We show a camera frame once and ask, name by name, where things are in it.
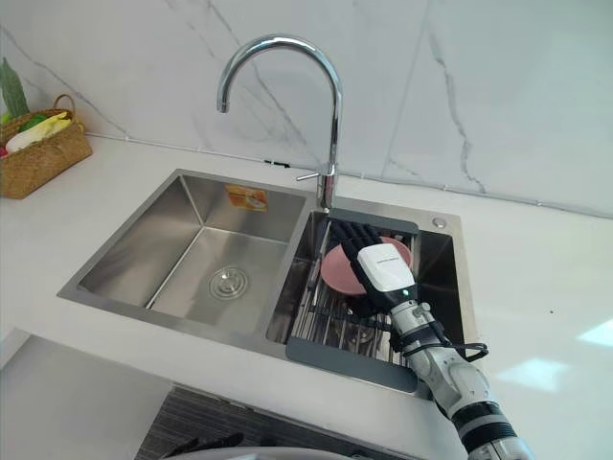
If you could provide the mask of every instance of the white countertop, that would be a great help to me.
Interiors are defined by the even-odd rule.
[[[465,458],[431,402],[56,297],[177,168],[314,187],[263,163],[89,141],[92,157],[24,200],[0,200],[3,345],[27,331],[389,449]],[[539,459],[613,455],[613,326],[601,343],[580,338],[613,319],[613,220],[349,177],[337,194],[459,215],[477,330],[491,349],[482,368],[514,428]]]

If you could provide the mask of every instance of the green vegetable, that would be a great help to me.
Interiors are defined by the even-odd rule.
[[[45,120],[47,120],[47,115],[45,115],[44,113],[37,113],[30,120],[28,120],[26,123],[19,127],[19,132],[23,132],[27,129],[30,129],[31,127],[35,127],[40,122],[44,122]]]
[[[11,69],[5,57],[2,59],[2,65],[0,66],[0,84],[2,85],[2,97],[11,118],[20,117],[30,112],[19,76]]]

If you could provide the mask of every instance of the orange sticker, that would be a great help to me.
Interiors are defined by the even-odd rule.
[[[233,206],[250,211],[268,212],[266,190],[252,189],[241,185],[226,184],[226,193]]]

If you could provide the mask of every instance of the faucet spout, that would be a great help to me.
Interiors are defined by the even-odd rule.
[[[321,171],[317,174],[317,195],[322,208],[329,209],[332,205],[334,178],[336,176],[336,150],[338,147],[338,132],[341,123],[343,91],[341,81],[338,78],[334,66],[321,50],[312,43],[293,35],[264,35],[246,43],[235,52],[221,73],[219,87],[217,88],[217,110],[221,113],[227,113],[230,109],[229,100],[232,82],[244,63],[259,53],[275,48],[297,51],[312,58],[328,77],[329,86],[332,92],[329,160],[328,164],[322,167]]]

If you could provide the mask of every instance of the double-bowl sink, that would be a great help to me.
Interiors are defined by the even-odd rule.
[[[389,318],[358,318],[321,280],[331,219],[407,244],[420,300],[455,342],[476,338],[460,220],[200,172],[175,171],[59,296],[187,334],[414,392]]]

